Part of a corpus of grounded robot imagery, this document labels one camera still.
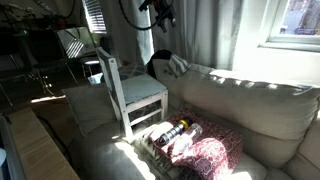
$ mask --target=window sill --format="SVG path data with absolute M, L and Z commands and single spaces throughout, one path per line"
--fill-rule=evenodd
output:
M 295 51 L 307 51 L 307 52 L 320 52 L 320 45 L 314 45 L 314 44 L 266 42 L 263 44 L 259 44 L 258 47 L 259 48 L 295 50 Z

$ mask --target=white curtain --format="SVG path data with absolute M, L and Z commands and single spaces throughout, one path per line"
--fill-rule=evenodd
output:
M 150 25 L 149 11 L 139 11 L 144 0 L 122 0 L 123 8 L 133 24 Z M 138 31 L 125 21 L 118 0 L 100 0 L 107 33 L 111 37 L 112 55 L 118 60 L 146 64 L 153 54 L 151 30 Z
M 242 0 L 175 0 L 176 27 L 152 29 L 154 50 L 168 49 L 189 62 L 231 69 Z M 157 13 L 151 8 L 151 22 Z

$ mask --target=wooden chair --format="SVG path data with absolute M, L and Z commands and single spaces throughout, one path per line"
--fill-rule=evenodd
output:
M 161 119 L 166 116 L 168 111 L 168 90 L 164 85 L 147 74 L 121 81 L 116 59 L 101 47 L 97 48 L 96 51 L 109 95 L 114 101 L 113 108 L 117 119 L 122 119 L 126 139 L 129 143 L 132 143 L 134 139 L 131 126 L 157 113 L 161 113 Z M 161 101 L 161 107 L 159 109 L 130 121 L 130 112 L 155 103 L 156 101 Z

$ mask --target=window blind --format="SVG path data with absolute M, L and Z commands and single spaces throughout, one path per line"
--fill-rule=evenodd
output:
M 99 0 L 82 0 L 90 32 L 107 33 Z

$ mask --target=floor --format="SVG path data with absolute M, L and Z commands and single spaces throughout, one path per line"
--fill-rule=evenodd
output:
M 83 77 L 81 68 L 72 67 L 72 69 L 78 84 L 73 81 L 66 69 L 48 74 L 48 80 L 53 84 L 51 90 L 55 96 L 63 95 L 61 89 L 89 84 Z M 23 78 L 7 81 L 3 86 L 14 104 L 14 110 L 1 94 L 0 112 L 10 114 L 31 107 L 36 115 L 48 120 L 58 137 L 67 146 L 71 154 L 71 164 L 81 179 L 159 179 L 155 173 L 150 172 L 150 168 L 141 157 L 138 157 L 133 147 L 121 139 L 123 132 L 119 122 L 108 123 L 87 137 L 83 137 L 65 98 L 32 103 L 33 99 L 50 95 L 43 94 L 37 81 L 25 82 Z M 69 159 L 49 127 L 43 125 L 65 157 Z

